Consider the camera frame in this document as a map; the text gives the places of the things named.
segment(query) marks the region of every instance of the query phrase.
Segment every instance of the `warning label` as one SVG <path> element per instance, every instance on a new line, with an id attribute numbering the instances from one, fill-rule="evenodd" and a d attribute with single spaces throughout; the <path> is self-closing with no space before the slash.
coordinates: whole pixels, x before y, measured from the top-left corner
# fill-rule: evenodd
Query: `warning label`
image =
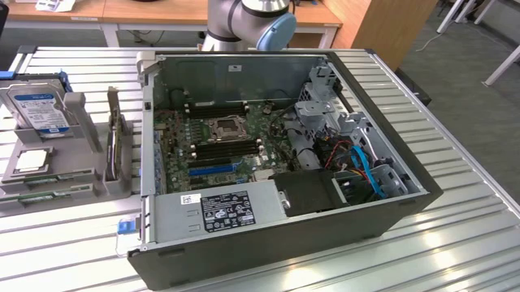
<path id="1" fill-rule="evenodd" d="M 256 224 L 251 197 L 247 191 L 201 198 L 208 232 Z"/>
<path id="2" fill-rule="evenodd" d="M 69 122 L 58 109 L 53 94 L 29 94 L 15 96 L 19 109 L 34 128 L 45 133 L 59 133 L 69 130 Z"/>

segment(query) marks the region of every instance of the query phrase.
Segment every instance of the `metal table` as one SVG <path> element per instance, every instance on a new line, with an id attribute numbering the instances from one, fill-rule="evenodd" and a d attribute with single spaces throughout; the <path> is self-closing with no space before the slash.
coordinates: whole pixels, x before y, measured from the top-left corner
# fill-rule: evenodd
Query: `metal table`
<path id="1" fill-rule="evenodd" d="M 95 122 L 108 117 L 117 86 L 136 121 L 134 167 L 141 164 L 142 94 L 136 55 L 142 48 L 41 47 L 19 55 L 19 72 L 70 74 Z M 337 50 L 368 94 L 424 163 L 444 195 L 379 238 L 172 291 L 505 291 L 520 288 L 519 206 L 463 149 L 376 55 Z M 17 137 L 0 110 L 0 171 Z M 140 180 L 134 180 L 140 192 Z M 116 253 L 116 224 L 141 208 L 124 200 L 0 218 L 0 291 L 144 291 Z"/>

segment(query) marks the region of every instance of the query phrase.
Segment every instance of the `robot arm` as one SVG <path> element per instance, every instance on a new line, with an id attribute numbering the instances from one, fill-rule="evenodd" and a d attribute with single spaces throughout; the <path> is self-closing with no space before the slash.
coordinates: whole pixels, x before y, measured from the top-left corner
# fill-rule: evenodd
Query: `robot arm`
<path id="1" fill-rule="evenodd" d="M 293 38 L 289 0 L 209 0 L 209 33 L 202 50 L 281 50 Z"/>

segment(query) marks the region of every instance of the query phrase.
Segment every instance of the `desk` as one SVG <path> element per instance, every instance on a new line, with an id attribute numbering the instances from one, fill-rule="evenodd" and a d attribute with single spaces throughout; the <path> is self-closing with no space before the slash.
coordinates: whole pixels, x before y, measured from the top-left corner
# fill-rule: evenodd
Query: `desk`
<path id="1" fill-rule="evenodd" d="M 303 2 L 296 8 L 297 33 L 323 34 L 320 48 L 328 49 L 341 21 L 319 2 Z M 160 0 L 137 2 L 108 0 L 103 13 L 103 32 L 109 47 L 120 47 L 118 30 L 206 30 L 208 0 Z"/>
<path id="2" fill-rule="evenodd" d="M 6 27 L 18 29 L 99 29 L 105 0 L 82 0 L 71 12 L 45 12 L 34 3 L 10 3 Z"/>
<path id="3" fill-rule="evenodd" d="M 116 230 L 120 219 L 141 209 L 142 92 L 136 55 L 154 49 L 39 47 L 21 71 L 53 73 L 63 68 L 73 88 L 86 91 L 86 110 L 95 123 L 108 121 L 108 86 L 125 92 L 121 107 L 126 119 L 134 121 L 137 184 L 136 195 L 122 200 L 23 215 L 0 214 L 0 266 L 9 267 L 0 269 L 0 291 L 148 291 L 129 261 L 116 254 Z M 418 292 L 518 287 L 518 204 L 379 56 L 364 50 L 335 51 L 444 195 L 379 238 L 186 283 L 176 291 Z M 26 58 L 21 54 L 14 67 Z M 344 96 L 355 110 L 363 110 L 348 92 Z M 17 141 L 15 124 L 0 110 L 0 173 Z"/>

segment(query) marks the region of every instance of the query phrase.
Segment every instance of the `floor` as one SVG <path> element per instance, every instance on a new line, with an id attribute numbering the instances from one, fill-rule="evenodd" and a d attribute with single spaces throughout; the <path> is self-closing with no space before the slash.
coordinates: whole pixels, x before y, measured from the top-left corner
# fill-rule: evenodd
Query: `floor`
<path id="1" fill-rule="evenodd" d="M 438 35 L 442 18 L 432 13 L 402 69 L 431 95 L 430 109 L 484 168 L 520 202 L 520 66 L 514 66 L 495 85 L 482 81 L 491 75 L 514 47 L 495 40 L 474 24 L 452 24 L 427 49 L 416 52 Z M 161 34 L 144 38 L 154 43 Z M 120 32 L 122 46 L 137 44 L 130 32 Z M 158 46 L 193 47 L 202 40 L 196 32 L 166 32 Z M 94 30 L 6 29 L 0 41 L 0 70 L 10 67 L 19 45 L 105 46 Z"/>

